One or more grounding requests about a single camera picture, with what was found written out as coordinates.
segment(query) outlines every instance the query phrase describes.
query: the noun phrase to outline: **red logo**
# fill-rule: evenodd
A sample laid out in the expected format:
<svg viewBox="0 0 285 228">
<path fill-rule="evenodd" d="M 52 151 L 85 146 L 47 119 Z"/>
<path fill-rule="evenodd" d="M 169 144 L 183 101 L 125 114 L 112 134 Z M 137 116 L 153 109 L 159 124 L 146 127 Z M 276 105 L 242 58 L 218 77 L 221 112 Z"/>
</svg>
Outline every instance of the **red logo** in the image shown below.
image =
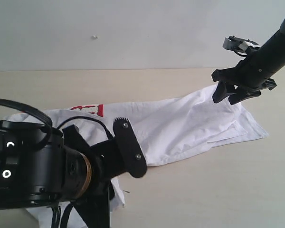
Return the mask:
<svg viewBox="0 0 285 228">
<path fill-rule="evenodd" d="M 87 112 L 90 114 L 96 114 L 100 117 L 104 116 L 104 105 L 103 104 L 77 106 L 77 107 L 71 108 L 71 110 Z"/>
</svg>

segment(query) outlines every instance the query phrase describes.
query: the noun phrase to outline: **black cable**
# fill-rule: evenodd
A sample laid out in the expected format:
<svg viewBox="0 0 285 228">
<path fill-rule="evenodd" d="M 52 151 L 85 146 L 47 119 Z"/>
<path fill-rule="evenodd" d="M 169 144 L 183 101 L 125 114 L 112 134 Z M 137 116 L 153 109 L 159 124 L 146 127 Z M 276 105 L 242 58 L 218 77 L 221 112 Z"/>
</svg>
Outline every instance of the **black cable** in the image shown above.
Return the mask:
<svg viewBox="0 0 285 228">
<path fill-rule="evenodd" d="M 97 119 L 94 119 L 92 117 L 87 117 L 87 116 L 74 116 L 74 117 L 71 117 L 71 118 L 68 118 L 67 120 L 65 120 L 64 122 L 62 122 L 58 127 L 57 129 L 59 130 L 63 125 L 65 125 L 67 122 L 70 122 L 72 120 L 75 120 L 75 119 L 84 119 L 84 120 L 90 120 L 90 121 L 94 121 L 96 123 L 99 123 L 103 128 L 104 128 L 104 131 L 106 133 L 106 136 L 108 137 L 108 139 L 113 139 L 113 136 L 112 134 L 110 133 L 110 131 L 107 129 L 107 127 L 105 126 L 105 124 L 103 122 L 101 122 L 100 120 L 97 120 Z"/>
<path fill-rule="evenodd" d="M 231 50 L 233 50 L 233 52 L 236 53 L 238 56 L 241 56 L 241 57 L 246 57 L 247 56 L 247 55 L 240 54 L 238 51 L 235 50 L 234 47 L 232 47 Z"/>
<path fill-rule="evenodd" d="M 38 142 L 34 147 L 30 148 L 30 150 L 38 151 L 46 146 L 46 144 L 48 143 L 52 135 L 52 126 L 53 126 L 53 121 L 51 120 L 49 116 L 47 116 L 42 111 L 30 105 L 23 104 L 17 101 L 0 99 L 0 106 L 12 108 L 12 109 L 16 109 L 18 111 L 24 112 L 40 120 L 42 123 L 44 123 L 46 136 L 40 142 Z"/>
</svg>

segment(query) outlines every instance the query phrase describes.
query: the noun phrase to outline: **white cloth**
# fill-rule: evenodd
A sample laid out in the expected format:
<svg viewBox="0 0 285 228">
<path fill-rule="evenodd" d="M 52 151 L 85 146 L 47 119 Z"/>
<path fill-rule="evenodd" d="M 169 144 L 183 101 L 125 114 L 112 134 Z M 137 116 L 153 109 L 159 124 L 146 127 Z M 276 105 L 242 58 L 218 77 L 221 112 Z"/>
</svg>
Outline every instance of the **white cloth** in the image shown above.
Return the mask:
<svg viewBox="0 0 285 228">
<path fill-rule="evenodd" d="M 214 104 L 211 96 L 216 86 L 209 86 L 182 98 L 155 102 L 126 102 L 115 104 L 81 105 L 66 110 L 45 111 L 53 120 L 54 127 L 72 116 L 92 116 L 101 120 L 113 133 L 112 126 L 117 117 L 130 120 L 138 142 L 149 166 L 164 165 L 180 161 L 215 146 L 255 140 L 267 136 L 252 115 L 238 103 L 230 105 L 225 99 Z M 37 122 L 27 114 L 16 114 L 11 121 Z M 106 140 L 102 127 L 87 120 L 73 120 L 80 134 L 93 145 Z M 124 205 L 124 195 L 113 179 L 116 197 L 111 201 L 111 210 Z M 39 219 L 41 228 L 51 221 L 51 210 L 29 209 Z M 81 228 L 85 224 L 72 210 L 69 227 Z"/>
</svg>

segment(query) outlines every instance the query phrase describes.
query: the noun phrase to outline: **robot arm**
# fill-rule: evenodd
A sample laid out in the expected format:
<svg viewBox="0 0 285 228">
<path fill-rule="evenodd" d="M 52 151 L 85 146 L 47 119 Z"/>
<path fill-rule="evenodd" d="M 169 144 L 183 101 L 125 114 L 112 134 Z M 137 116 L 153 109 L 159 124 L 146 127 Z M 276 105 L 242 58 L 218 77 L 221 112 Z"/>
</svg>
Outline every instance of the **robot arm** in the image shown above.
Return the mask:
<svg viewBox="0 0 285 228">
<path fill-rule="evenodd" d="M 226 37 L 223 47 L 245 57 L 236 67 L 212 73 L 218 87 L 212 98 L 219 103 L 229 96 L 230 104 L 261 95 L 261 90 L 272 90 L 276 83 L 270 77 L 285 66 L 285 19 L 280 29 L 263 45 L 249 39 Z"/>
</svg>

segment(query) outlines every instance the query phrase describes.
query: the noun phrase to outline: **beige table surface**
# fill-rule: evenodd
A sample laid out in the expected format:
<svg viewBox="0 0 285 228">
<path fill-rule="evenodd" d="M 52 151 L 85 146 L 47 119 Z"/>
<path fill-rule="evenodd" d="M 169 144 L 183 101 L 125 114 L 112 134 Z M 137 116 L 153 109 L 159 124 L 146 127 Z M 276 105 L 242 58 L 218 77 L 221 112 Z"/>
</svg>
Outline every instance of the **beige table surface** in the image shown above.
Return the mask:
<svg viewBox="0 0 285 228">
<path fill-rule="evenodd" d="M 0 72 L 0 98 L 40 109 L 155 101 L 212 85 L 213 69 Z M 113 228 L 285 228 L 285 68 L 278 87 L 244 106 L 269 137 L 213 148 L 120 177 L 126 207 Z M 0 107 L 0 118 L 14 111 Z M 37 228 L 23 210 L 0 211 L 0 228 Z"/>
</svg>

